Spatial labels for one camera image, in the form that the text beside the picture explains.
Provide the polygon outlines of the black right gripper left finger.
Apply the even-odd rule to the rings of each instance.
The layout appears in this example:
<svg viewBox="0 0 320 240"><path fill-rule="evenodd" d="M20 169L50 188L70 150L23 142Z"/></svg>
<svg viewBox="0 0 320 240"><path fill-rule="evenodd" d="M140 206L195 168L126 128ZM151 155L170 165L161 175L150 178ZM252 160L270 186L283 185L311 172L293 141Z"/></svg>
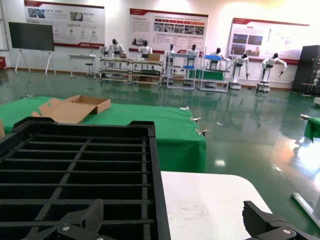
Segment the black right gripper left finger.
<svg viewBox="0 0 320 240"><path fill-rule="evenodd" d="M67 213L56 225L36 233L26 240L103 240L99 235L104 217L104 202L96 199L84 210Z"/></svg>

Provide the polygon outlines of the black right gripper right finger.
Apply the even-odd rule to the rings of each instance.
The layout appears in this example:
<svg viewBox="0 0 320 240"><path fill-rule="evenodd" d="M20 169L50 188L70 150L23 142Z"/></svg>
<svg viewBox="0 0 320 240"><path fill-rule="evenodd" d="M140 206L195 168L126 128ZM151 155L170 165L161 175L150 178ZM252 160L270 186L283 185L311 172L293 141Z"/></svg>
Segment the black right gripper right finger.
<svg viewBox="0 0 320 240"><path fill-rule="evenodd" d="M260 210L252 201L244 201L243 224L251 240L316 240L297 229L284 217Z"/></svg>

